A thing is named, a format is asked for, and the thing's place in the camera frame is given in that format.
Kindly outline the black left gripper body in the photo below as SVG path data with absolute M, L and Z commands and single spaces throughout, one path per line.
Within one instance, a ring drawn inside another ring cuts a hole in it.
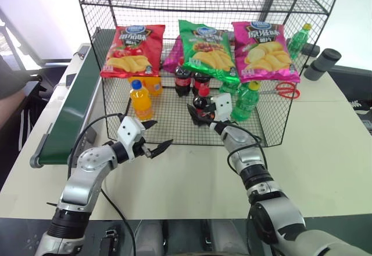
M 147 158 L 152 158 L 151 150 L 145 145 L 146 140 L 141 137 L 138 142 L 135 142 L 133 145 L 134 157 L 145 156 Z

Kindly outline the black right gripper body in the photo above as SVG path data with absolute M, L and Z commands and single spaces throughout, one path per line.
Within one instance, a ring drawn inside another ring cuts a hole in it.
M 232 108 L 227 109 L 204 109 L 203 112 L 207 125 L 215 124 L 216 122 L 229 122 L 232 123 L 231 113 Z

